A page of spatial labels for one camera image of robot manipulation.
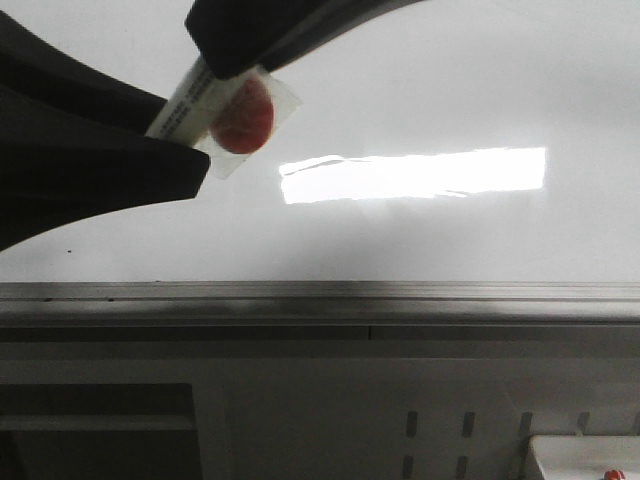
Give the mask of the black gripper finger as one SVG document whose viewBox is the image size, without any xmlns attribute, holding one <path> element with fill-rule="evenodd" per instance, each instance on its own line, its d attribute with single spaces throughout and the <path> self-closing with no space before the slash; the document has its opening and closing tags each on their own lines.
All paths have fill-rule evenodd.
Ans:
<svg viewBox="0 0 640 480">
<path fill-rule="evenodd" d="M 184 25 L 218 79 L 278 70 L 413 0 L 198 0 Z"/>
<path fill-rule="evenodd" d="M 1 15 L 1 247 L 123 209 L 194 198 L 207 154 L 149 138 L 162 97 Z"/>
</svg>

